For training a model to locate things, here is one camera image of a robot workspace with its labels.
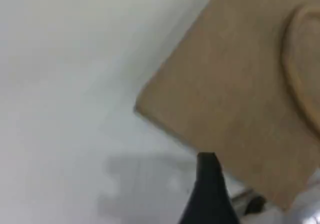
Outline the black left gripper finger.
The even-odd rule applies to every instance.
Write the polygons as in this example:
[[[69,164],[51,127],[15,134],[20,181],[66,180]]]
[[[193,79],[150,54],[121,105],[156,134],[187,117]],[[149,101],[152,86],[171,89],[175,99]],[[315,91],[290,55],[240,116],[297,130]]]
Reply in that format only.
[[[239,223],[215,153],[200,152],[196,180],[179,223]]]

